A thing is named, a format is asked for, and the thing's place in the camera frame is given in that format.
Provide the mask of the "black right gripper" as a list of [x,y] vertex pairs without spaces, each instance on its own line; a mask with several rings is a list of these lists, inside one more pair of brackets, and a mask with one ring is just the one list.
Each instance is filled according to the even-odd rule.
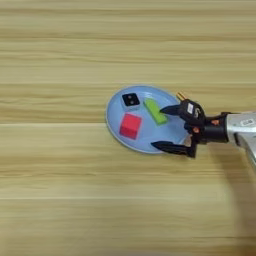
[[[162,108],[160,112],[166,115],[178,116],[179,109],[179,105],[172,105]],[[202,126],[195,126],[186,123],[184,128],[198,144],[207,144],[210,142],[227,143],[228,135],[226,121],[227,113],[221,113],[215,117],[207,117]],[[158,150],[169,154],[185,155],[190,158],[194,158],[196,156],[195,143],[190,147],[173,144],[169,141],[152,142],[151,145]]]

